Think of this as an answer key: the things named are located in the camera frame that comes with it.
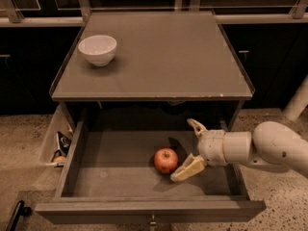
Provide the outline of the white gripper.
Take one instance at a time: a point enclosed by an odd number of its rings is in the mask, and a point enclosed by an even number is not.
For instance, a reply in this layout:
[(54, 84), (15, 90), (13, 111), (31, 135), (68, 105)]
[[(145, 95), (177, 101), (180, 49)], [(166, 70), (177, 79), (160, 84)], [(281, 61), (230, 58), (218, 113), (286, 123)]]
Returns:
[(170, 175), (170, 180), (173, 182), (181, 182), (191, 178), (204, 170), (207, 165), (210, 167), (227, 165), (223, 153), (225, 132), (223, 130), (208, 130), (193, 118), (188, 118), (187, 122), (198, 137), (197, 150), (200, 155), (190, 154), (184, 163)]

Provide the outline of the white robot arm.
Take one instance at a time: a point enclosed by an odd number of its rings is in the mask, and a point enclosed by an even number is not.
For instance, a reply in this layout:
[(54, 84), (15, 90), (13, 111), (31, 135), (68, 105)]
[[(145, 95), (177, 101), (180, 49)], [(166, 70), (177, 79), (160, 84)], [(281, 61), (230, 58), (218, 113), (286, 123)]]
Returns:
[(250, 132), (208, 130), (195, 119), (188, 119), (198, 138), (198, 155), (190, 154), (170, 176), (173, 182), (184, 181), (205, 167), (241, 164), (274, 172), (292, 169), (308, 175), (308, 141), (289, 127), (274, 121), (260, 123)]

